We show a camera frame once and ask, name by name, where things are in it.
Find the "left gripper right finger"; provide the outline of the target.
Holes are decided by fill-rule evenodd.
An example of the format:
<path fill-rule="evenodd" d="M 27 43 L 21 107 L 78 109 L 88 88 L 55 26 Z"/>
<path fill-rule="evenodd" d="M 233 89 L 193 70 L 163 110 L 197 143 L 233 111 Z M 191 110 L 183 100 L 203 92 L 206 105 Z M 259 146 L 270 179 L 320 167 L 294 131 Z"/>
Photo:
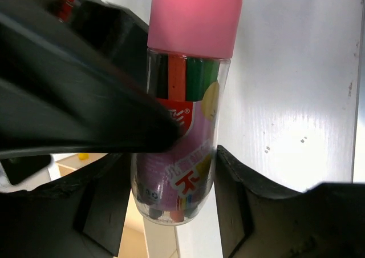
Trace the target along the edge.
<path fill-rule="evenodd" d="M 224 257 L 363 257 L 364 185 L 301 193 L 217 149 L 214 181 Z"/>

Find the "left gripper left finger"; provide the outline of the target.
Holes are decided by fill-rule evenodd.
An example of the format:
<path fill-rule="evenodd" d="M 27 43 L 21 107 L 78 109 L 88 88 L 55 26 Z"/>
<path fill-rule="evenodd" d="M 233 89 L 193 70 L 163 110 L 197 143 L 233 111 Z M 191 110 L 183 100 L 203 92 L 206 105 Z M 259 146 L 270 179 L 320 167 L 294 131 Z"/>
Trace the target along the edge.
<path fill-rule="evenodd" d="M 100 0 L 1 0 L 1 191 L 54 154 L 161 152 L 181 138 L 147 93 L 148 25 Z"/>

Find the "pink capped marker bottle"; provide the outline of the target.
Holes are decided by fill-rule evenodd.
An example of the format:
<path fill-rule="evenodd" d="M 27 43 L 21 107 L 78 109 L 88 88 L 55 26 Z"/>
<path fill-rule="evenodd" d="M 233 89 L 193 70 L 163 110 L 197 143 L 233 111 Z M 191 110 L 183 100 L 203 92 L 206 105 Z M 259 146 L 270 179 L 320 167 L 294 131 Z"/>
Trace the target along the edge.
<path fill-rule="evenodd" d="M 217 121 L 242 0 L 152 0 L 147 92 L 179 125 L 181 138 L 162 153 L 132 158 L 139 212 L 162 225 L 196 217 L 216 168 Z"/>

